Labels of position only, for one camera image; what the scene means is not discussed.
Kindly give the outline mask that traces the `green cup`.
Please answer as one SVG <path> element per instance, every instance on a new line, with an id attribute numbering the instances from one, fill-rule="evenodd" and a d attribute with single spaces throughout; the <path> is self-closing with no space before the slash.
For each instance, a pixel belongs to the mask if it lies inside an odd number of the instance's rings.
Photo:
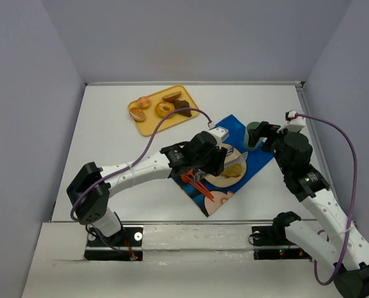
<path id="1" fill-rule="evenodd" d="M 246 126 L 243 145 L 244 148 L 249 152 L 255 151 L 263 141 L 263 139 L 258 137 L 256 134 L 256 129 L 259 127 L 259 125 L 260 122 L 251 122 Z"/>

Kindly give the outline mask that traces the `seeded oval bread slice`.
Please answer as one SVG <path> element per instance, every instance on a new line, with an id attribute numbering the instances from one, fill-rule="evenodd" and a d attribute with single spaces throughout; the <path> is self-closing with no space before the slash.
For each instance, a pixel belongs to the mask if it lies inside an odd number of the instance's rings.
<path id="1" fill-rule="evenodd" d="M 243 167 L 241 163 L 236 163 L 228 166 L 221 172 L 221 176 L 224 178 L 238 178 L 242 175 Z"/>

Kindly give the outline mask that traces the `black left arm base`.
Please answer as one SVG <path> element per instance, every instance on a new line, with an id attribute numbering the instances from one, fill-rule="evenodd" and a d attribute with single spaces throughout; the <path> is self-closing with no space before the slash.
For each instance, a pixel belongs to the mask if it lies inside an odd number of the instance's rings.
<path id="1" fill-rule="evenodd" d="M 143 226 L 124 226 L 122 238 L 101 239 L 95 228 L 86 227 L 87 242 L 84 259 L 88 261 L 142 261 L 143 260 Z"/>

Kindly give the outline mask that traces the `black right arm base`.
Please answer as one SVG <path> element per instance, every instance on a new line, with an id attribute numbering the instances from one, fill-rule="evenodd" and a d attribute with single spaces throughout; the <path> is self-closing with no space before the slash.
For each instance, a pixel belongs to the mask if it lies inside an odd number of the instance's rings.
<path id="1" fill-rule="evenodd" d="M 301 221 L 301 217 L 289 211 L 279 213 L 271 225 L 253 226 L 248 242 L 254 248 L 254 259 L 311 260 L 307 252 L 286 238 L 285 228 L 295 221 Z"/>

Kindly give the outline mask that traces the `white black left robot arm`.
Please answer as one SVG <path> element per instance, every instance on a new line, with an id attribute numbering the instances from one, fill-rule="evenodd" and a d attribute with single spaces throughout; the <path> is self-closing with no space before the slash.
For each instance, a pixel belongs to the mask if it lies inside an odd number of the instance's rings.
<path id="1" fill-rule="evenodd" d="M 199 169 L 213 176 L 224 169 L 227 149 L 222 146 L 229 132 L 223 127 L 196 134 L 190 141 L 164 147 L 153 155 L 115 166 L 85 164 L 69 184 L 66 193 L 72 203 L 71 218 L 93 226 L 104 239 L 118 240 L 124 228 L 109 199 L 133 186 L 157 179 L 187 174 Z"/>

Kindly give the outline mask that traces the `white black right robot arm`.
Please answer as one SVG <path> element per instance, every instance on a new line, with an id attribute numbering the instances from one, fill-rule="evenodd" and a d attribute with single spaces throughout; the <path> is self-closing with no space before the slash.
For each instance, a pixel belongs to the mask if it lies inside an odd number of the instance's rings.
<path id="1" fill-rule="evenodd" d="M 287 189 L 322 227 L 324 240 L 296 213 L 282 212 L 254 240 L 274 244 L 289 242 L 302 248 L 316 264 L 332 270 L 332 280 L 342 297 L 369 296 L 369 243 L 334 197 L 329 183 L 311 164 L 313 148 L 299 129 L 260 122 L 247 130 L 246 144 L 273 154 Z"/>

